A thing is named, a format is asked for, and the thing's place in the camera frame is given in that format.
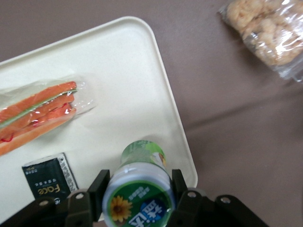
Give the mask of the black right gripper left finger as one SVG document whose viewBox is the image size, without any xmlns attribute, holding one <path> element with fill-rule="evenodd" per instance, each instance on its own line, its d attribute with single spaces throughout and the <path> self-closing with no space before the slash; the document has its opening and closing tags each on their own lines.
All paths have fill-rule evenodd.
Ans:
<svg viewBox="0 0 303 227">
<path fill-rule="evenodd" d="M 98 222 L 101 216 L 102 201 L 109 181 L 110 171 L 108 169 L 103 169 L 99 172 L 93 183 L 88 188 L 94 222 Z"/>
</svg>

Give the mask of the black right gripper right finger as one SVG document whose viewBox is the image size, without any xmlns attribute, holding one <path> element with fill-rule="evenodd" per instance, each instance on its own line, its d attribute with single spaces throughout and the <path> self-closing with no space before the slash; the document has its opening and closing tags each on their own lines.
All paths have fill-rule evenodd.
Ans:
<svg viewBox="0 0 303 227">
<path fill-rule="evenodd" d="M 172 188 L 179 211 L 186 210 L 188 188 L 180 169 L 172 170 Z"/>
</svg>

